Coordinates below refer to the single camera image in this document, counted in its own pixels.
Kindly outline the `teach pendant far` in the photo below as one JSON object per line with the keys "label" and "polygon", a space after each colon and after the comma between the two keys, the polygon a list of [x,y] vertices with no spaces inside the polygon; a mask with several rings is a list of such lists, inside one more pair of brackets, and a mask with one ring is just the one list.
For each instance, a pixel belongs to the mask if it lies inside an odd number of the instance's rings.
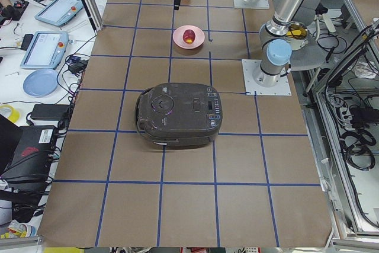
{"label": "teach pendant far", "polygon": [[61,27],[83,8],[81,0],[54,0],[35,15],[37,21]]}

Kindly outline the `dark grey rice cooker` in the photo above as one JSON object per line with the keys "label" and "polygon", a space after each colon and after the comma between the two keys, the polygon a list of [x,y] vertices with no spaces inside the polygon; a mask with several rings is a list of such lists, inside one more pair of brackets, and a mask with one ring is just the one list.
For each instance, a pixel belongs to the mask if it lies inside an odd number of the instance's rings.
{"label": "dark grey rice cooker", "polygon": [[195,83],[163,83],[146,89],[136,101],[134,115],[143,138],[174,148],[209,144],[223,119],[217,90]]}

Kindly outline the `black power adapter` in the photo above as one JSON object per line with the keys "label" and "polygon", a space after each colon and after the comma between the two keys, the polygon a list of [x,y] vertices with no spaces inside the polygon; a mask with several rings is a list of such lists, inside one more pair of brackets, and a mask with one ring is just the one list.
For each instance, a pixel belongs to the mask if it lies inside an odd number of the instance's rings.
{"label": "black power adapter", "polygon": [[59,121],[68,113],[67,104],[36,104],[30,114],[32,120]]}

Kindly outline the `teach pendant near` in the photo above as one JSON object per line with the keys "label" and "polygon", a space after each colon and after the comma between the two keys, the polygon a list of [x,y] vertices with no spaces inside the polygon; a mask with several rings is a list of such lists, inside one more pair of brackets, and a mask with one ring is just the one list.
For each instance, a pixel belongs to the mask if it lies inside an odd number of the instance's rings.
{"label": "teach pendant near", "polygon": [[65,31],[37,31],[20,63],[21,69],[56,69],[69,41]]}

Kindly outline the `pink plate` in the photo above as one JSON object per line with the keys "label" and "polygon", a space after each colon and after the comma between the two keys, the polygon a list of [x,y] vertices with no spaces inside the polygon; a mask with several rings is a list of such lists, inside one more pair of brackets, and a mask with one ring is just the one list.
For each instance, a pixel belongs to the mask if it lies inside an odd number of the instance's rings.
{"label": "pink plate", "polygon": [[204,43],[205,34],[194,25],[182,25],[174,31],[172,38],[183,49],[195,49]]}

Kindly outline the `yellow tape roll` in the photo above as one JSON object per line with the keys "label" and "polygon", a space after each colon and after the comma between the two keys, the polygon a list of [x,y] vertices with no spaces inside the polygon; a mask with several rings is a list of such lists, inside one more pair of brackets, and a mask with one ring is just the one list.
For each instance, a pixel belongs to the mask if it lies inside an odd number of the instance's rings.
{"label": "yellow tape roll", "polygon": [[11,105],[3,104],[0,106],[0,114],[12,123],[16,123],[20,118],[20,113]]}

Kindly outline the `blue plate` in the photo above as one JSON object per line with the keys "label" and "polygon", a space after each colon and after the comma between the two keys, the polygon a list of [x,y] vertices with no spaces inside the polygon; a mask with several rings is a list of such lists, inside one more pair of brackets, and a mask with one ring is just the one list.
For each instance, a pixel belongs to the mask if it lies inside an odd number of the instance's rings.
{"label": "blue plate", "polygon": [[30,73],[23,82],[23,90],[33,97],[51,94],[58,86],[57,72],[53,69],[39,69]]}

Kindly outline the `shiny metal bowl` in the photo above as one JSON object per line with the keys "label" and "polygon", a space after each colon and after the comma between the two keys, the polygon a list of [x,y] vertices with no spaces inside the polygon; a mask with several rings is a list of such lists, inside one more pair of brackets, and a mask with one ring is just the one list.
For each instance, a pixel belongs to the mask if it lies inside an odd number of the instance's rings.
{"label": "shiny metal bowl", "polygon": [[290,44],[292,51],[297,51],[308,45],[308,36],[308,29],[303,23],[292,22],[288,27],[285,40]]}

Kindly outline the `black laptop computer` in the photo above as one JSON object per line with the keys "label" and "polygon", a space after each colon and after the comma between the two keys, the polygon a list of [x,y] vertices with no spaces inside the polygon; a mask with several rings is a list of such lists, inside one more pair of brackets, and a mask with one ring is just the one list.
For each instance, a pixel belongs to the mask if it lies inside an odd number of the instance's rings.
{"label": "black laptop computer", "polygon": [[52,125],[17,126],[1,116],[1,180],[21,191],[44,191],[57,130]]}

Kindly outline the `teach pendant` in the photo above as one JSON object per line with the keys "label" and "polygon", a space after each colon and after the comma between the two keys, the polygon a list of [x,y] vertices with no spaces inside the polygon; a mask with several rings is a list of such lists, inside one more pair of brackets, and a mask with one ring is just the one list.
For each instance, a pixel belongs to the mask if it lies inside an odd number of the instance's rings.
{"label": "teach pendant", "polygon": [[61,27],[83,8],[81,0],[54,0],[35,15],[37,21]]}
{"label": "teach pendant", "polygon": [[37,31],[20,63],[21,69],[56,69],[69,41],[65,31]]}

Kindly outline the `red apple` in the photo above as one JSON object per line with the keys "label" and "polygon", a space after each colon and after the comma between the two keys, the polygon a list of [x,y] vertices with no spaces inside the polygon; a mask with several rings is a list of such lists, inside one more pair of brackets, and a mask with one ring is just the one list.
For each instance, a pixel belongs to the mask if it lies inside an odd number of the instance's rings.
{"label": "red apple", "polygon": [[193,44],[196,38],[195,31],[192,29],[187,29],[182,35],[182,39],[186,44]]}

